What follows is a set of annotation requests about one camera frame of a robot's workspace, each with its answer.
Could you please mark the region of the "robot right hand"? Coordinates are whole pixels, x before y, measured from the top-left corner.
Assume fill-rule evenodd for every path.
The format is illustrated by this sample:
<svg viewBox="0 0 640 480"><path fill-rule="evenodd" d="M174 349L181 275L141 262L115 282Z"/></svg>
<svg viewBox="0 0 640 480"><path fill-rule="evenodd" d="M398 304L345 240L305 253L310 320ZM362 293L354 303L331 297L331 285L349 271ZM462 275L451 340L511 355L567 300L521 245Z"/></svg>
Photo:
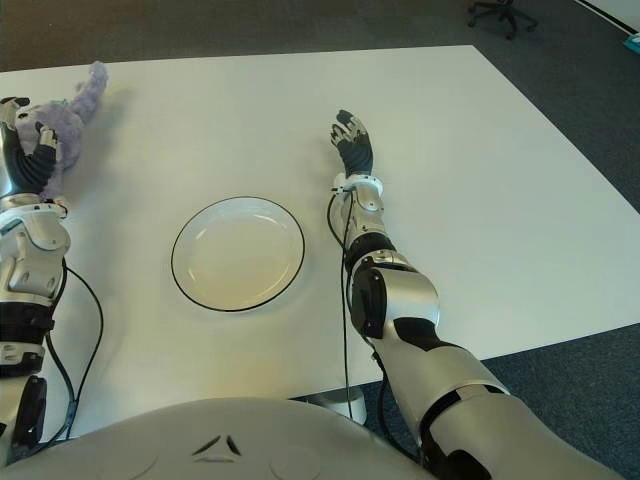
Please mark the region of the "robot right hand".
<svg viewBox="0 0 640 480"><path fill-rule="evenodd" d="M330 139L343 162L347 177L370 175L373 169L373 149L363 122L346 110L339 110L331 126Z"/></svg>

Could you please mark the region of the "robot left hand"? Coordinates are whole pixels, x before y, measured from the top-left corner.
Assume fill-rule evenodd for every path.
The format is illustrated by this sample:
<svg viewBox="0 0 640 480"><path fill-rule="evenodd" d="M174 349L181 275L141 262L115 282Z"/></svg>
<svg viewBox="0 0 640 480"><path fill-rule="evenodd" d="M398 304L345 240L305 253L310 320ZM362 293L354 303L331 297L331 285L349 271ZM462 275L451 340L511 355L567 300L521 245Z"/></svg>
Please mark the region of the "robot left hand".
<svg viewBox="0 0 640 480"><path fill-rule="evenodd" d="M1 197L39 195L52 177L57 163L57 134L36 122L36 146L26 154L16 127L17 112L30 103L26 97L1 100Z"/></svg>

